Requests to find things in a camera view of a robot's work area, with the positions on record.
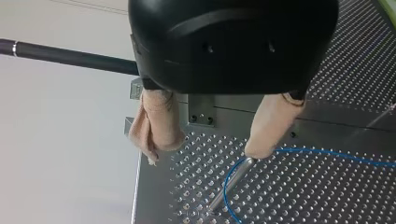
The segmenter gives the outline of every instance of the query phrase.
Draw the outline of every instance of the metal bracket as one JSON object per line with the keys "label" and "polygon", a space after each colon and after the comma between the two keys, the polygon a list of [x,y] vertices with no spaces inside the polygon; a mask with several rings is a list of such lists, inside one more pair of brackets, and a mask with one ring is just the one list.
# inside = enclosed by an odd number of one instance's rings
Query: metal bracket
{"label": "metal bracket", "polygon": [[140,95],[143,91],[143,82],[142,78],[136,78],[131,82],[131,92],[129,98],[131,100],[140,100]]}
{"label": "metal bracket", "polygon": [[216,109],[213,95],[188,95],[189,124],[215,127]]}

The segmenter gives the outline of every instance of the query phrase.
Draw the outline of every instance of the black rod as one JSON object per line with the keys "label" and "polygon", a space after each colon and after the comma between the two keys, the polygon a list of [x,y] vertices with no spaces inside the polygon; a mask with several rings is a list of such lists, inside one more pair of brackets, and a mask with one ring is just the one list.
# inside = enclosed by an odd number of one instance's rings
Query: black rod
{"label": "black rod", "polygon": [[139,76],[135,61],[15,40],[0,39],[0,54]]}

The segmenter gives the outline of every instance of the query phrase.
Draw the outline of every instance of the hole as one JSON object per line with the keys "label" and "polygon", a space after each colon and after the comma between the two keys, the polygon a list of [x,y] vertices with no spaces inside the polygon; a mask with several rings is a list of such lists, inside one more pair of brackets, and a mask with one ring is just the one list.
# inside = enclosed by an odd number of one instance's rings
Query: hole
{"label": "hole", "polygon": [[211,46],[211,45],[208,44],[208,43],[204,43],[204,44],[202,45],[202,48],[203,48],[204,52],[207,52],[207,53],[214,53],[214,52],[215,52],[215,51],[213,50],[213,46]]}

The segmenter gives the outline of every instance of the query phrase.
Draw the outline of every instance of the black cylindrical housing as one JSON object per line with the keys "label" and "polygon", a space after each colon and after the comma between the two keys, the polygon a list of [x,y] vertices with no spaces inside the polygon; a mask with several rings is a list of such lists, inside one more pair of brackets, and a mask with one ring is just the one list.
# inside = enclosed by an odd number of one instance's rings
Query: black cylindrical housing
{"label": "black cylindrical housing", "polygon": [[306,87],[317,72],[338,2],[130,0],[129,13],[145,88],[278,93]]}

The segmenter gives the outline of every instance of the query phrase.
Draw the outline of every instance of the screw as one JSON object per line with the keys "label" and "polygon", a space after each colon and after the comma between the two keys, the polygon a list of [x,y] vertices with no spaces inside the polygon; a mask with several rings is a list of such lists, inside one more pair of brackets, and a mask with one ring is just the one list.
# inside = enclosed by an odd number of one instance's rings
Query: screw
{"label": "screw", "polygon": [[195,122],[195,121],[197,121],[197,117],[195,115],[192,115],[191,116],[191,122]]}
{"label": "screw", "polygon": [[211,117],[207,118],[207,124],[212,124],[213,123],[213,119]]}

